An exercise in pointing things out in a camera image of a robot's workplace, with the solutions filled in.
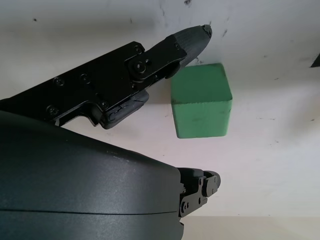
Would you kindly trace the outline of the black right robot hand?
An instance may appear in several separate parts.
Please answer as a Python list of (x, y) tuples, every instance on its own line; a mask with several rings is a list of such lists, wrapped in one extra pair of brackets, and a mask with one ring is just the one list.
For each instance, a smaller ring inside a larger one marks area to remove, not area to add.
[(217, 192), (214, 171), (176, 168), (63, 128), (108, 130), (139, 110), (212, 37), (210, 25), (149, 50), (130, 42), (0, 102), (3, 240), (180, 240), (181, 218)]

